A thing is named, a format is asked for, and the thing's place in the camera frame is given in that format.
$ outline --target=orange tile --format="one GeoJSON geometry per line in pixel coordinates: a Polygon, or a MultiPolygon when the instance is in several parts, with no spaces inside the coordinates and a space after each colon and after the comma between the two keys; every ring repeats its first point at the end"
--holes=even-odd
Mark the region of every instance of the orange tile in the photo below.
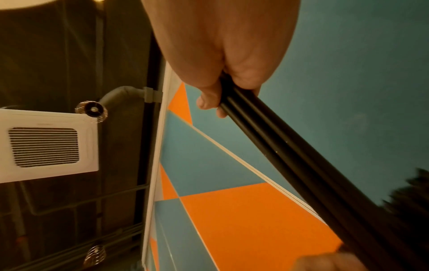
{"type": "Polygon", "coordinates": [[[153,238],[150,239],[150,242],[151,242],[153,260],[155,262],[155,269],[156,271],[160,271],[160,259],[158,257],[158,243],[153,238]]]}
{"type": "Polygon", "coordinates": [[[182,118],[184,121],[192,125],[191,111],[189,109],[188,97],[186,95],[185,84],[182,82],[173,99],[168,105],[168,108],[182,118]]]}
{"type": "Polygon", "coordinates": [[[328,226],[267,183],[181,197],[221,271],[289,270],[299,256],[334,251],[328,226]]]}
{"type": "Polygon", "coordinates": [[[170,179],[167,176],[167,173],[165,173],[164,168],[160,164],[160,171],[161,171],[161,183],[162,183],[162,195],[164,197],[164,200],[171,200],[171,199],[177,199],[177,193],[176,190],[173,187],[173,184],[171,183],[170,179]]]}

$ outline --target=orange triangle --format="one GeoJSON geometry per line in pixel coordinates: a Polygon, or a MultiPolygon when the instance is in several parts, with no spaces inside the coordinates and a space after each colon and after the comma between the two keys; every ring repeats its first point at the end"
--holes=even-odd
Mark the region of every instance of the orange triangle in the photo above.
{"type": "Polygon", "coordinates": [[[174,190],[173,184],[171,183],[170,179],[167,176],[167,173],[165,173],[165,170],[161,164],[160,164],[160,170],[161,170],[162,195],[164,196],[164,200],[177,199],[179,196],[177,195],[176,190],[174,190]]]}
{"type": "Polygon", "coordinates": [[[192,125],[191,111],[189,109],[188,96],[186,95],[185,84],[182,82],[179,89],[171,100],[168,108],[182,118],[184,121],[192,125]]]}
{"type": "Polygon", "coordinates": [[[158,243],[152,237],[151,237],[151,249],[152,249],[153,260],[155,262],[155,269],[156,271],[160,271],[160,259],[158,257],[158,243]]]}

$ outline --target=ceiling vent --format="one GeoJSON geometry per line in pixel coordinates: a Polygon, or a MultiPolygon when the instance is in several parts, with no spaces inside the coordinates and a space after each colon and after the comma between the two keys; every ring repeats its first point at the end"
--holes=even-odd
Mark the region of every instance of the ceiling vent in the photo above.
{"type": "Polygon", "coordinates": [[[98,170],[97,121],[0,109],[0,183],[98,170]]]}

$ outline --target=air vent grille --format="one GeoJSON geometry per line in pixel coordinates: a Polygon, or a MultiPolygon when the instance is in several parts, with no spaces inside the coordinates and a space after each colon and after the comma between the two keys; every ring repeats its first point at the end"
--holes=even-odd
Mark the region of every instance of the air vent grille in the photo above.
{"type": "Polygon", "coordinates": [[[77,131],[71,128],[15,127],[9,130],[15,164],[42,167],[79,161],[77,131]]]}

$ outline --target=black bristle brush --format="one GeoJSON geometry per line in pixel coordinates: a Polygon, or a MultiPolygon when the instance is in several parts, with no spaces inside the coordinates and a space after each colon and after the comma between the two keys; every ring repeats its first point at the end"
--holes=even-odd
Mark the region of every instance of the black bristle brush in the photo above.
{"type": "Polygon", "coordinates": [[[220,79],[221,108],[369,270],[429,270],[427,171],[379,207],[251,91],[220,79]]]}

